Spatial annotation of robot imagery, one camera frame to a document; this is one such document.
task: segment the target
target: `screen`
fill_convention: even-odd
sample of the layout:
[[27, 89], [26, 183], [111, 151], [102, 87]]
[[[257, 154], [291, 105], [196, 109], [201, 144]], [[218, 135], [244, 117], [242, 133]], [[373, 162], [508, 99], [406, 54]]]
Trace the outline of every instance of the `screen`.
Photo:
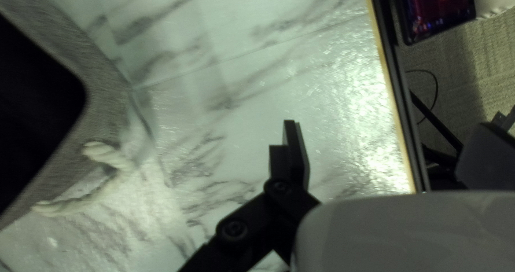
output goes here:
[[475, 17], [473, 0], [404, 0], [404, 6], [411, 42]]

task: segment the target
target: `wooden edge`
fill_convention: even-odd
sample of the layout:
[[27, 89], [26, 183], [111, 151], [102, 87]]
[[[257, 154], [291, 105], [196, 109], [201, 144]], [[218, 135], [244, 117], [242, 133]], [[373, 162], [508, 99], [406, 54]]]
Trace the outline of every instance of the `wooden edge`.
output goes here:
[[383, 43], [381, 41], [381, 36], [379, 34], [379, 27], [377, 26], [377, 17], [376, 12], [374, 11], [374, 7], [372, 4], [372, 0], [367, 0], [367, 8], [368, 14], [370, 17], [370, 24], [372, 26], [372, 30], [374, 32], [374, 38], [376, 39], [377, 52], [379, 53], [379, 60], [381, 61], [381, 69], [383, 70], [383, 75], [386, 84], [386, 90], [388, 91], [388, 98], [390, 102], [390, 107], [393, 114], [393, 120], [395, 122], [395, 131], [397, 134], [397, 138], [399, 140], [399, 148], [401, 150], [402, 162], [404, 164], [404, 170], [408, 175], [409, 189], [411, 193], [415, 194], [417, 192], [415, 188], [415, 180], [413, 178], [413, 171], [411, 170], [411, 165], [409, 163], [408, 150], [406, 148], [406, 140], [404, 138], [403, 127], [401, 124], [401, 119], [399, 117], [399, 110], [395, 101], [395, 95], [393, 93], [393, 86], [391, 84], [390, 73], [388, 70], [388, 64], [386, 63], [386, 57], [384, 54]]

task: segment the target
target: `white rope cord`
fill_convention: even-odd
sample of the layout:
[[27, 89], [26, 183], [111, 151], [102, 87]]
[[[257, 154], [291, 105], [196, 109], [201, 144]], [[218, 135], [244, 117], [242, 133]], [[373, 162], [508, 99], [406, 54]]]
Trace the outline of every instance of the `white rope cord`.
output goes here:
[[59, 201], [42, 200], [32, 206], [32, 210], [47, 217], [66, 216], [83, 211], [111, 194], [135, 170], [134, 163], [119, 150], [102, 142], [88, 142], [82, 154], [96, 162], [103, 162], [117, 169], [116, 175], [106, 179], [99, 187], [80, 198]]

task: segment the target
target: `marble floor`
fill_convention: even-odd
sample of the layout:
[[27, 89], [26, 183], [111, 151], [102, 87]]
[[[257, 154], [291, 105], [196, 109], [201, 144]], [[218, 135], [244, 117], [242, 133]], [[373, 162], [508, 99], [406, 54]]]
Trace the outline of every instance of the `marble floor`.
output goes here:
[[52, 1], [132, 84], [122, 149], [139, 169], [86, 212], [0, 232], [12, 271], [177, 270], [261, 192], [285, 119], [322, 202], [410, 192], [365, 0]]

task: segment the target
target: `bolt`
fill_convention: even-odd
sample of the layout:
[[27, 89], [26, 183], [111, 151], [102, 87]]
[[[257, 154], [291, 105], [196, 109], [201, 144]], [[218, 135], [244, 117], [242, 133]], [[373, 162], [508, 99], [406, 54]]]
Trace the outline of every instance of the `bolt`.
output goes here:
[[247, 235], [247, 225], [240, 220], [232, 220], [222, 228], [222, 236], [229, 241], [239, 241]]
[[285, 194], [289, 191], [289, 184], [284, 181], [275, 182], [272, 187], [279, 194]]

